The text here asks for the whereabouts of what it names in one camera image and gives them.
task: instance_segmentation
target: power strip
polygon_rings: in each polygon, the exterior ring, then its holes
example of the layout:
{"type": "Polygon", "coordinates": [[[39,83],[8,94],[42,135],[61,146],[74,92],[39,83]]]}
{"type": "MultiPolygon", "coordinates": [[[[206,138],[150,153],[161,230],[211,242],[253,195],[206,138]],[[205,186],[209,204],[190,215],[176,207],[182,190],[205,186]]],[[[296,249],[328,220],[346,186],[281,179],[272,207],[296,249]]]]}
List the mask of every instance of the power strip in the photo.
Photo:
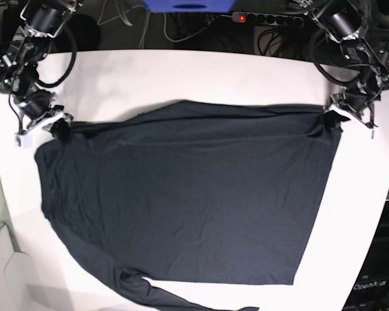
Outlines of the power strip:
{"type": "Polygon", "coordinates": [[[304,19],[302,17],[277,14],[234,12],[232,13],[232,21],[234,23],[247,23],[257,26],[304,27],[304,19]]]}

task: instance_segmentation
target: black shirt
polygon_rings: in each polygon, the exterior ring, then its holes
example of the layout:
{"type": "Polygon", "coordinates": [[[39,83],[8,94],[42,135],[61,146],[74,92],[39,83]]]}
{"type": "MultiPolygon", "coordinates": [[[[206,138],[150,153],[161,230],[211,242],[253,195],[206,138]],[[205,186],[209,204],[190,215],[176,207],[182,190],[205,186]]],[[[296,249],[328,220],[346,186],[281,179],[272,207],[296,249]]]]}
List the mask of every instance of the black shirt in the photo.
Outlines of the black shirt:
{"type": "Polygon", "coordinates": [[[188,101],[72,132],[36,152],[44,215],[85,270],[162,311],[205,308],[142,277],[292,284],[341,135],[320,106],[188,101]]]}

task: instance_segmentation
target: black device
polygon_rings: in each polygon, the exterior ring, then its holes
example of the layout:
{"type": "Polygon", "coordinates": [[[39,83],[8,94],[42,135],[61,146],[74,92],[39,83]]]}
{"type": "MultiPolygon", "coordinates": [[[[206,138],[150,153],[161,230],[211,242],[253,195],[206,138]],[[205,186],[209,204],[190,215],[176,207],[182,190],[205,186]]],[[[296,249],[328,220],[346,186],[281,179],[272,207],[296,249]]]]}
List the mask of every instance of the black device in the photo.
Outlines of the black device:
{"type": "Polygon", "coordinates": [[[389,201],[344,310],[389,309],[389,201]]]}
{"type": "MultiPolygon", "coordinates": [[[[301,21],[295,16],[307,16],[318,25],[320,30],[309,44],[311,60],[329,81],[342,86],[340,93],[332,95],[326,110],[335,110],[374,129],[374,102],[380,100],[382,91],[389,89],[389,52],[370,45],[367,35],[372,23],[369,1],[363,0],[359,5],[354,0],[296,0],[296,9],[278,14],[292,22],[301,21]],[[314,53],[317,41],[323,38],[340,45],[342,54],[352,63],[352,69],[359,71],[357,77],[350,81],[339,81],[324,70],[314,53]],[[370,121],[364,123],[362,115],[367,109],[370,110],[370,121]]],[[[82,0],[30,0],[20,14],[25,25],[18,28],[0,63],[0,92],[13,95],[18,108],[31,119],[24,129],[22,117],[18,116],[19,132],[16,137],[19,144],[23,144],[24,138],[36,128],[53,128],[56,137],[65,137],[57,134],[57,128],[67,127],[57,126],[55,130],[53,124],[69,123],[72,116],[64,113],[61,106],[52,106],[55,95],[42,88],[50,89],[59,85],[72,70],[77,48],[66,25],[81,4],[82,0]],[[50,40],[62,31],[71,41],[73,57],[63,77],[47,84],[40,80],[36,68],[49,53],[50,40]]],[[[244,16],[239,21],[258,19],[259,16],[244,16]]]]}

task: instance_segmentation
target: blue box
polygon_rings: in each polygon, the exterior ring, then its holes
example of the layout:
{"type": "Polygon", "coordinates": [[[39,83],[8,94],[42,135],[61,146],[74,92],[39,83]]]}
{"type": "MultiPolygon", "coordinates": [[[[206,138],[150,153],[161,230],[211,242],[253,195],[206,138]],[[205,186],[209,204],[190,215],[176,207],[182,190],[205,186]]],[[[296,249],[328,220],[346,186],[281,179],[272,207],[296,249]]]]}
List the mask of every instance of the blue box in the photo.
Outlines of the blue box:
{"type": "Polygon", "coordinates": [[[235,0],[146,0],[152,12],[228,12],[235,0]]]}

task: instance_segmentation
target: red power switch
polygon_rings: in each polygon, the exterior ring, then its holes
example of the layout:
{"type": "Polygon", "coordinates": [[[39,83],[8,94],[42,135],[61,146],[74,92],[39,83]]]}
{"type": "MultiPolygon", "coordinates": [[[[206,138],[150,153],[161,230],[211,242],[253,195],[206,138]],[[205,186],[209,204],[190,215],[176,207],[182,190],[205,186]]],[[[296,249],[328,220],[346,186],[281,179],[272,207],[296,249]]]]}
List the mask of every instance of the red power switch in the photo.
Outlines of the red power switch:
{"type": "Polygon", "coordinates": [[[246,21],[246,14],[240,13],[238,16],[239,23],[244,23],[246,21]]]}

